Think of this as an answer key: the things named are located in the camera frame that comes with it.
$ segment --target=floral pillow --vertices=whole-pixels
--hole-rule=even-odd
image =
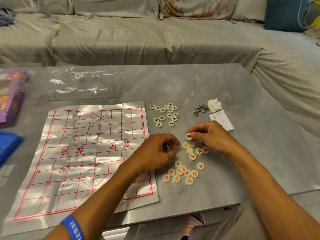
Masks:
[[[161,0],[164,17],[181,19],[230,19],[237,0]]]

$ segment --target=crumpled tissue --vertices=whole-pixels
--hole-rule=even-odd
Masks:
[[[208,101],[208,107],[210,109],[210,113],[213,114],[217,111],[222,110],[221,108],[221,102],[218,101],[218,99],[212,99]]]

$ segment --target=xiangqi board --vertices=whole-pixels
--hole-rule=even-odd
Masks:
[[[143,101],[52,110],[3,235],[56,226],[108,181],[149,136]],[[159,201],[153,171],[140,175],[116,212]]]

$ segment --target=person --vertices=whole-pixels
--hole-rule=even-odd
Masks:
[[[181,231],[181,239],[320,239],[320,224],[290,198],[268,170],[220,124],[216,121],[200,123],[187,133],[191,134],[192,141],[201,141],[234,165],[250,200],[241,203],[234,214],[220,223],[205,225],[201,217],[189,216],[186,228]],[[133,181],[142,172],[172,162],[179,145],[172,134],[151,135],[97,192],[44,239],[98,240]],[[75,228],[77,230],[71,238],[74,232],[70,229]]]

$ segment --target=gray table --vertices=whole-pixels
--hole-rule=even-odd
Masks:
[[[195,65],[128,65],[100,66],[99,70],[120,72],[125,81],[117,99],[76,102],[50,102],[41,92],[27,93],[16,126],[7,130],[25,138],[6,164],[14,164],[6,184],[0,187],[0,218],[8,214],[40,140],[47,113],[51,109],[76,104],[117,104],[143,100],[149,133],[173,133],[184,142],[192,125],[209,120],[209,113],[194,117],[197,105],[218,98],[234,126],[232,135],[260,161],[289,194],[320,189],[320,149],[318,143],[303,130],[266,92],[259,81],[238,64]],[[37,80],[34,89],[43,92]],[[178,106],[178,121],[170,128],[164,123],[155,127],[158,112],[150,104]],[[188,168],[195,168],[184,149],[177,156]],[[166,218],[240,203],[246,190],[233,166],[219,154],[210,152],[198,157],[206,169],[194,185],[165,184],[165,168],[156,170],[160,201],[130,211],[114,214],[109,227]],[[6,239],[42,238],[49,230],[16,234]]]

